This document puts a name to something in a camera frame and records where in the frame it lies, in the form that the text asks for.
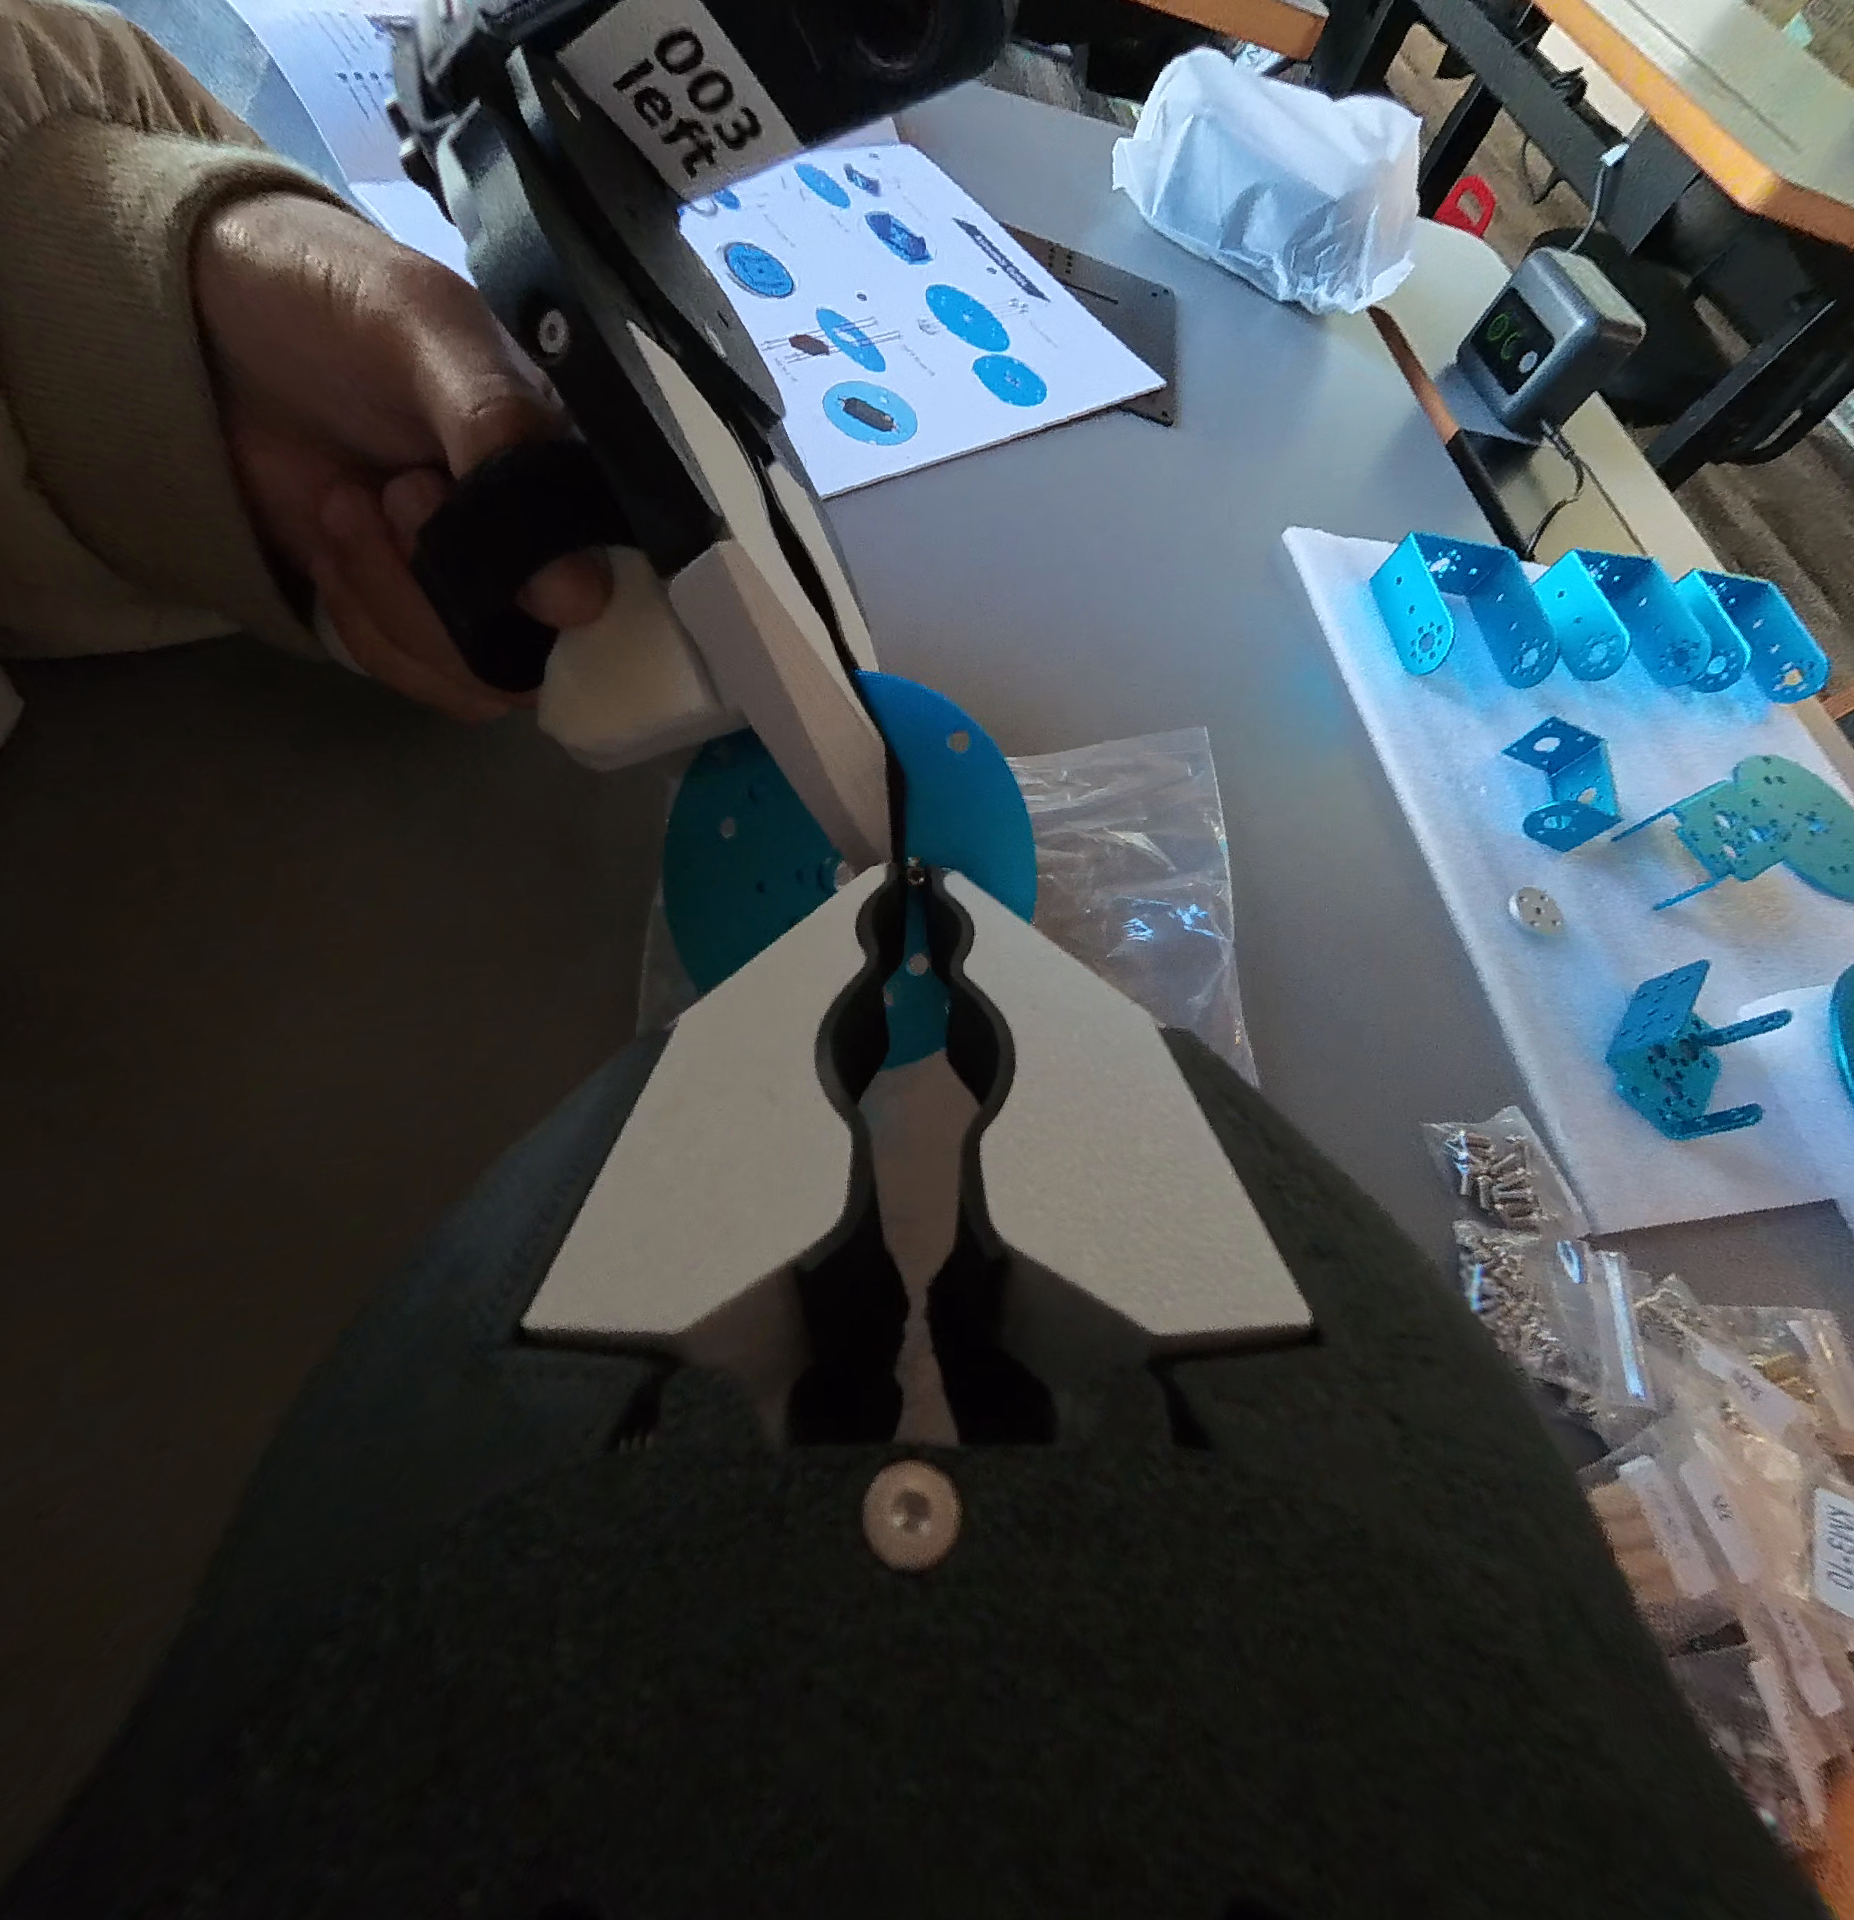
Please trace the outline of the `white plastic bag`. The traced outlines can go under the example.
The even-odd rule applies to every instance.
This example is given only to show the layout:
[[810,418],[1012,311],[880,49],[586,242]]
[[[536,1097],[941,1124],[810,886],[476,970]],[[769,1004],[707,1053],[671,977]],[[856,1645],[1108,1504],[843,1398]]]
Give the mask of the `white plastic bag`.
[[1337,102],[1192,51],[1111,181],[1165,240],[1312,317],[1364,311],[1414,271],[1420,117],[1387,94]]

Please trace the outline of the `blue perforated round plate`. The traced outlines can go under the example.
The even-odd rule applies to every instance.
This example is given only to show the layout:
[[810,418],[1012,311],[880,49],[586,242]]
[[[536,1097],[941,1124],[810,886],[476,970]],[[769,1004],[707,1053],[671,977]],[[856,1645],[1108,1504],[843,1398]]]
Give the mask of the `blue perforated round plate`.
[[1730,879],[1784,869],[1824,897],[1854,905],[1854,803],[1803,765],[1744,757],[1706,815]]

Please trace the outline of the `small white printed sheet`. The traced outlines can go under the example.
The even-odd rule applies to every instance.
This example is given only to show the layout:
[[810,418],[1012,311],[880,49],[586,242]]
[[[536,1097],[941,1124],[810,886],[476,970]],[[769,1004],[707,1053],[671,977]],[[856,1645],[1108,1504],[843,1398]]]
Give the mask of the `small white printed sheet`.
[[340,183],[401,181],[401,138],[385,103],[395,94],[395,28],[410,27],[418,5],[255,3],[242,11],[336,161]]

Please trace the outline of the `blue round metal plate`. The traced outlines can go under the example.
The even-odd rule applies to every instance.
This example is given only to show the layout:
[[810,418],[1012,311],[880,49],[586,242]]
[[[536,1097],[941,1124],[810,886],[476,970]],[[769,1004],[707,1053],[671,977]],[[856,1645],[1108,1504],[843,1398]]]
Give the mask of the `blue round metal plate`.
[[[826,1083],[856,1094],[869,1069],[907,1067],[943,1051],[981,1105],[1012,1049],[967,995],[957,952],[972,940],[955,909],[975,894],[994,918],[1036,916],[1036,845],[1005,757],[945,695],[890,674],[859,683],[901,783],[901,827],[890,894],[867,912],[878,954],[823,1021]],[[907,881],[916,855],[926,885]],[[673,946],[702,996],[826,905],[862,872],[832,845],[754,733],[709,743],[679,782],[666,821],[662,897]]]

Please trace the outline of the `wooden office table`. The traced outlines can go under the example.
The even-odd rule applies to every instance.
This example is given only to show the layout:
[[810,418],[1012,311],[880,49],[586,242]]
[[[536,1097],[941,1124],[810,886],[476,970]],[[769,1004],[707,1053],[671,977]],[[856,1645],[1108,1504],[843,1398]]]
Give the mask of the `wooden office table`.
[[1764,5],[1540,11],[1740,211],[1854,252],[1854,79]]
[[1140,3],[1140,8],[1213,35],[1270,49],[1293,61],[1312,60],[1328,25],[1326,3]]

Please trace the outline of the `grey device with display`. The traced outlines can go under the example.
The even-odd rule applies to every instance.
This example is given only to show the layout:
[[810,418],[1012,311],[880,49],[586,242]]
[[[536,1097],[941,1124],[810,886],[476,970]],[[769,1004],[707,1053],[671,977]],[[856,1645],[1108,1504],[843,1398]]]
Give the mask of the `grey device with display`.
[[1445,395],[1462,429],[1538,443],[1646,342],[1648,326],[1582,252],[1533,250],[1464,336]]

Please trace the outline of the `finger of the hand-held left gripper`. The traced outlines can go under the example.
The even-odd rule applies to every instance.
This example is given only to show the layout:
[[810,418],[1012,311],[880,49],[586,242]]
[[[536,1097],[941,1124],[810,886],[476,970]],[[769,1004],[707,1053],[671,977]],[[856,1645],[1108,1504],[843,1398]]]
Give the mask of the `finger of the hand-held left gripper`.
[[772,657],[777,678],[768,725],[769,750],[800,743],[819,750],[845,740],[835,717],[846,705],[867,723],[869,740],[888,750],[871,695],[859,683],[878,665],[858,588],[820,500],[792,449],[764,449],[757,456],[757,565],[778,607],[778,625],[802,644]]
[[[778,625],[780,610],[760,570],[760,451],[722,419],[713,400],[649,332],[637,322],[625,332],[653,382],[660,422],[675,434],[713,510],[713,540],[673,570],[670,604],[728,706],[768,746],[768,725],[777,715],[772,657],[780,648],[802,653],[802,644]],[[887,867],[896,841],[890,756],[869,740],[867,723],[849,705],[835,717],[845,723],[845,740],[835,744],[812,750],[796,743],[794,750],[768,750],[853,869]]]

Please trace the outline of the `white instruction sheet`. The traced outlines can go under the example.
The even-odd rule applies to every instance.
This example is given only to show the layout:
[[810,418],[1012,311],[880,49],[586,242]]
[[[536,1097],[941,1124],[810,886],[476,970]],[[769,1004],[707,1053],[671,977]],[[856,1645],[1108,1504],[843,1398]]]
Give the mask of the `white instruction sheet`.
[[686,205],[678,227],[824,499],[1162,389],[916,148],[794,158]]

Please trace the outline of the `blue round-end metal bracket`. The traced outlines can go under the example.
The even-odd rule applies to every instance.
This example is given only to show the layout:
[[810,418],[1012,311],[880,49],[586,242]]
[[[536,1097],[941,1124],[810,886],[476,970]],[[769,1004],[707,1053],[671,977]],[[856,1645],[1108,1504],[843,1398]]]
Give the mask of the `blue round-end metal bracket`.
[[1575,548],[1533,584],[1538,609],[1578,683],[1610,681],[1635,661],[1658,687],[1699,685],[1706,635],[1665,569],[1638,556]]
[[1740,681],[1775,705],[1817,699],[1829,681],[1829,661],[1781,590],[1761,577],[1691,569],[1673,582],[1683,610],[1706,645],[1687,683],[1718,694]]
[[1540,685],[1560,664],[1538,588],[1503,544],[1408,533],[1377,565],[1368,590],[1396,661],[1411,678],[1429,678],[1447,661],[1458,613],[1468,613],[1508,685]]

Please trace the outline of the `person's left hand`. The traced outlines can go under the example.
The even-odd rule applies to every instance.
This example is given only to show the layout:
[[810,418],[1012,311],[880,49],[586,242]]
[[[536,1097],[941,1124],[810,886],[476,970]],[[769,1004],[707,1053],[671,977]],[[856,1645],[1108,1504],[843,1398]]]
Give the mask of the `person's left hand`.
[[212,211],[193,305],[248,521],[362,674],[460,723],[529,702],[483,685],[410,574],[453,483],[569,422],[481,294],[302,193]]

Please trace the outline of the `pile of small hardware bags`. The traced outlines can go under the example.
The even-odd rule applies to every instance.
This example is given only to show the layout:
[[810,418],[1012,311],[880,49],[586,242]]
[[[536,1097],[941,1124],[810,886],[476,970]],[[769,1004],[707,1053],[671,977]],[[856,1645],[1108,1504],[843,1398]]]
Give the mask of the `pile of small hardware bags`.
[[1854,1755],[1854,1365],[1829,1311],[1708,1305],[1587,1235],[1519,1108],[1420,1129],[1462,1297],[1591,1453],[1636,1611],[1761,1823],[1821,1841]]

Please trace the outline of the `clear plastic bag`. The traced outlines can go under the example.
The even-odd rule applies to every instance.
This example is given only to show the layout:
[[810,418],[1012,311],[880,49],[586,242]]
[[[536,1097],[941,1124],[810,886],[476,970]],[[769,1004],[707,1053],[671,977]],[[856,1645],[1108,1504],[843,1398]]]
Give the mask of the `clear plastic bag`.
[[1036,845],[1036,924],[1162,1027],[1256,1084],[1232,879],[1204,728],[1006,757]]

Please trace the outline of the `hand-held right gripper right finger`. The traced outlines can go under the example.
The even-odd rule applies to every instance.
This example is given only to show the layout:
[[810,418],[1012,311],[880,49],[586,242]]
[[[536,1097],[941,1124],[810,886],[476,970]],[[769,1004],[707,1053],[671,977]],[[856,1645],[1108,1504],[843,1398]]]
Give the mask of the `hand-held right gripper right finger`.
[[943,869],[934,970],[976,1105],[934,1276],[949,1406],[1055,1406],[1117,1369],[1312,1334],[1219,1139],[1244,1084],[1217,1055]]

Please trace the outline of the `white foam block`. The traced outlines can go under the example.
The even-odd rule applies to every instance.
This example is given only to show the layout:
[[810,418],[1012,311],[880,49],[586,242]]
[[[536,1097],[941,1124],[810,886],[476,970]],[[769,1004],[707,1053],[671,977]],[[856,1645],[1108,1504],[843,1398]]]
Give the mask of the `white foam block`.
[[1831,1201],[1854,1217],[1854,1117],[1831,1065],[1831,984],[1756,1002],[1740,1014],[1793,1010],[1786,1029],[1750,1040],[1767,1108],[1759,1132],[1775,1132],[1781,1192],[1795,1202]]

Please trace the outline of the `blue metal U bracket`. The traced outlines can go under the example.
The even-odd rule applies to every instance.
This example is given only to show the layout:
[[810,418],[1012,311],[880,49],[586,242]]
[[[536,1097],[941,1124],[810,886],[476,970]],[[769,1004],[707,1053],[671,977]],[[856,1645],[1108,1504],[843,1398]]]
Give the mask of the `blue metal U bracket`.
[[1621,1101],[1663,1139],[1703,1142],[1750,1130],[1759,1101],[1708,1108],[1719,1083],[1719,1049],[1786,1029],[1791,1008],[1715,1027],[1695,1011],[1708,961],[1693,959],[1640,982],[1605,1047],[1605,1067]]
[[1604,737],[1546,715],[1501,754],[1545,782],[1545,801],[1522,818],[1529,841],[1567,855],[1619,829],[1621,807]]

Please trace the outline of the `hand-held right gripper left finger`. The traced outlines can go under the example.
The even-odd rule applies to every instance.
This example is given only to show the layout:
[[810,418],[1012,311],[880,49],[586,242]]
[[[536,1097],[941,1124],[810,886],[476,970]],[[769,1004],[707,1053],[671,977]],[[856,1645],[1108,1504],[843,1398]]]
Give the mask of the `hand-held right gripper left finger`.
[[709,1369],[788,1420],[812,1358],[796,1270],[846,1219],[858,1152],[820,1027],[890,885],[862,872],[678,1017],[520,1333]]

